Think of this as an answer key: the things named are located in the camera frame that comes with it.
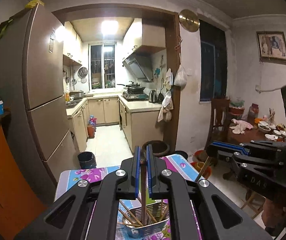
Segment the operator right hand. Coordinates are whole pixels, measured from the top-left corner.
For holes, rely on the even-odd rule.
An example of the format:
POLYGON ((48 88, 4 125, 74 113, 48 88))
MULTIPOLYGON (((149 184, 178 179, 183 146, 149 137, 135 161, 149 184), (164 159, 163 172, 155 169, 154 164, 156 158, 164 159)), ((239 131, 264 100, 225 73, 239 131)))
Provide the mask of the operator right hand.
POLYGON ((261 218, 265 225, 265 230, 272 237, 278 237, 283 229, 286 230, 286 207, 276 200, 266 198, 261 218))

